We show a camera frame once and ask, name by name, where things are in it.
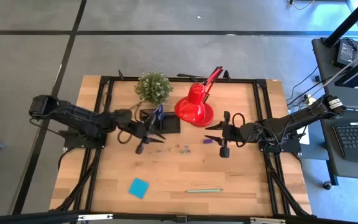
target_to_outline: wooden tabletop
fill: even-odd
[[[100,76],[84,76],[77,105],[93,110]],[[130,108],[139,102],[134,93],[136,82],[116,81],[112,92],[111,111]],[[267,80],[274,117],[288,114],[282,84]],[[173,111],[175,103],[186,96],[192,83],[172,82],[173,93],[164,111]],[[242,113],[246,122],[258,120],[251,84],[215,83],[208,103],[214,110],[213,124],[223,120],[223,111]],[[144,104],[141,109],[153,108]],[[238,116],[235,120],[241,124]],[[181,121],[180,134],[165,134],[165,143],[145,145],[141,155],[135,154],[140,139],[119,144],[118,131],[110,133],[101,154],[91,210],[94,212],[192,214],[192,215],[259,215],[271,216],[269,188],[263,154],[257,144],[237,148],[230,143],[230,158],[219,156],[218,144],[203,144],[204,135],[220,136]],[[191,152],[180,151],[188,145]],[[75,149],[62,160],[50,208],[59,206],[73,190],[80,176],[84,149]],[[297,202],[311,212],[299,161],[291,154],[281,154],[285,183]],[[128,190],[135,178],[149,183],[143,199]],[[186,190],[222,188],[223,192],[186,193]],[[276,186],[279,211],[283,211]],[[85,197],[82,197],[81,208]]]

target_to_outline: gray floor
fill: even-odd
[[[79,5],[79,0],[0,0],[0,29],[70,30]],[[317,2],[297,11],[286,0],[92,0],[80,29],[328,31],[349,13],[343,2]],[[117,75],[120,69],[128,76],[151,70],[169,76],[178,72],[207,76],[217,65],[232,77],[280,79],[289,97],[292,86],[316,66],[313,38],[78,36],[58,97],[75,102],[83,75]],[[28,123],[31,98],[50,93],[67,40],[67,36],[0,36],[0,141],[7,146],[0,151],[0,215],[9,213],[36,134]],[[295,94],[312,84],[307,80]],[[52,123],[51,128],[62,126]],[[24,212],[48,209],[62,142],[47,134]],[[325,162],[305,160],[303,172],[315,215],[358,221],[358,179],[339,178],[340,186],[325,191],[320,187],[328,180]]]

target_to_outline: desk leg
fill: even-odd
[[[328,174],[329,174],[329,179],[331,180],[331,184],[333,186],[338,186],[338,179],[336,178],[336,175],[333,173],[333,171],[331,170],[331,166],[329,165],[329,161],[327,162],[327,168],[328,168]]]
[[[326,163],[327,163],[327,169],[328,169],[328,175],[329,175],[330,181],[326,181],[323,184],[323,187],[324,187],[324,189],[329,190],[329,189],[331,189],[332,186],[338,186],[339,184],[338,184],[338,179],[337,179],[336,175],[331,170],[329,160],[327,160]]]

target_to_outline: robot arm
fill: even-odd
[[[309,125],[319,119],[336,119],[342,118],[346,110],[338,97],[324,95],[316,100],[312,105],[289,114],[282,118],[265,119],[254,123],[243,124],[240,128],[235,127],[230,122],[230,113],[224,112],[224,121],[218,125],[207,128],[208,130],[223,130],[223,138],[206,136],[219,143],[221,148],[221,157],[229,157],[228,141],[256,143],[266,141],[271,145],[280,146],[283,137]]]
[[[48,95],[39,95],[33,98],[29,114],[32,119],[53,119],[78,131],[83,139],[98,142],[103,135],[115,131],[116,128],[125,131],[139,139],[141,142],[136,153],[142,153],[142,144],[149,142],[163,142],[147,137],[156,134],[164,137],[153,127],[154,114],[150,115],[144,123],[133,121],[131,110],[115,110],[112,113],[102,112],[97,114],[90,110],[75,106],[68,101],[59,100]]]

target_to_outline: green pencil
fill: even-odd
[[[201,193],[201,192],[221,192],[223,189],[200,189],[200,190],[187,190],[187,193]]]

